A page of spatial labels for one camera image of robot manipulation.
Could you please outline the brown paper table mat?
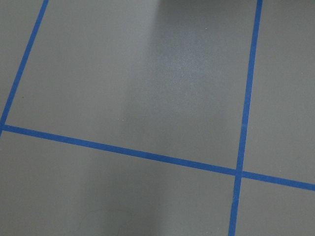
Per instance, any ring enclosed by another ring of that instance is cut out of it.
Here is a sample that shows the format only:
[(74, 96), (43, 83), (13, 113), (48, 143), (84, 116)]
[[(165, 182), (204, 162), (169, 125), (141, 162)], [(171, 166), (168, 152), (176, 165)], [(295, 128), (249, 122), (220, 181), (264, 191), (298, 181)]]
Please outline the brown paper table mat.
[(312, 236), (312, 0), (3, 0), (3, 236)]

